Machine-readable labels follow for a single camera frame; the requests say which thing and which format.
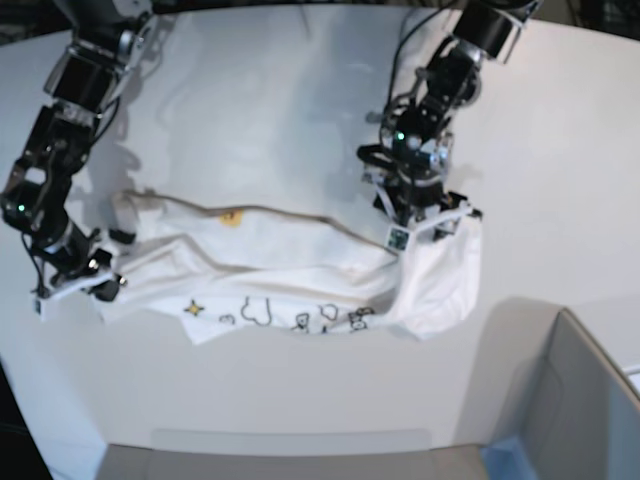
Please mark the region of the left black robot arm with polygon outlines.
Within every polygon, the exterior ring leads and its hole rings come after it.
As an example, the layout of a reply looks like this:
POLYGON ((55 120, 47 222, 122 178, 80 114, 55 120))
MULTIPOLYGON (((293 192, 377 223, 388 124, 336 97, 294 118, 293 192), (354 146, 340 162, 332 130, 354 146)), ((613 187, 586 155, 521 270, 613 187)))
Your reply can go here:
POLYGON ((483 214, 468 198, 449 191, 454 145, 452 123, 481 93, 486 61, 506 63, 537 1, 469 1, 431 59, 416 68, 404 93, 390 91, 384 108, 370 113, 378 140, 361 145, 363 179, 375 189, 373 205, 390 221, 388 248, 403 251, 412 237, 438 241, 452 235, 462 218, 483 214))

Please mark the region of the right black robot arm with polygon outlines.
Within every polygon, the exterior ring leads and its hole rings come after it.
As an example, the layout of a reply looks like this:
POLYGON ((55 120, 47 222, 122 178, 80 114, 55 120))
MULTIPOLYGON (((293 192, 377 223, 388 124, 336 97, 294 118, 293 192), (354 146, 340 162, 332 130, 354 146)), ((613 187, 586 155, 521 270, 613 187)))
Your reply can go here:
POLYGON ((1 219, 21 236, 36 270, 38 300, 81 290, 111 302, 126 281, 99 246, 101 230, 84 233, 65 204, 158 19, 150 1, 55 5, 71 24, 71 41, 45 83, 51 102, 41 108, 1 192, 1 219))

